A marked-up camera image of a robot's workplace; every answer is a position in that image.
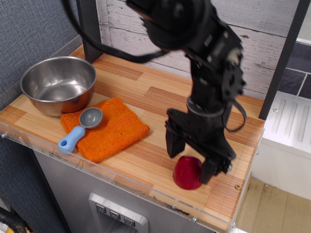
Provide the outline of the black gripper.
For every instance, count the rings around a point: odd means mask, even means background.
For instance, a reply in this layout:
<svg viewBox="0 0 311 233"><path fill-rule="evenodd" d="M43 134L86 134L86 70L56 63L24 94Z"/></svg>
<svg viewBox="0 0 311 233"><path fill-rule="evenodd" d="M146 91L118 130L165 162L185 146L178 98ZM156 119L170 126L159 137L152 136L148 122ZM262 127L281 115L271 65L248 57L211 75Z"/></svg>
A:
<svg viewBox="0 0 311 233"><path fill-rule="evenodd" d="M203 117L189 111L167 110L166 146L170 158L185 150L188 144L205 158L199 182L207 184L213 176L228 173L236 153L225 138L220 116Z"/></svg>

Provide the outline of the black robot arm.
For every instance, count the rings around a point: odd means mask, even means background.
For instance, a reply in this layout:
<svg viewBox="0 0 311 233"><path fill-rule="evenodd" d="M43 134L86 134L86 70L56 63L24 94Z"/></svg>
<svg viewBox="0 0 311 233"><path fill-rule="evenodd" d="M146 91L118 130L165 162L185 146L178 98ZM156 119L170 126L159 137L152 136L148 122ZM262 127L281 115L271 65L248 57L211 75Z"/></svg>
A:
<svg viewBox="0 0 311 233"><path fill-rule="evenodd" d="M189 145L202 156L200 183L228 172L236 154L225 138L236 96L243 93L242 45L208 0L129 0L150 40L166 52L181 50L190 60L192 91L187 112L168 109L170 157Z"/></svg>

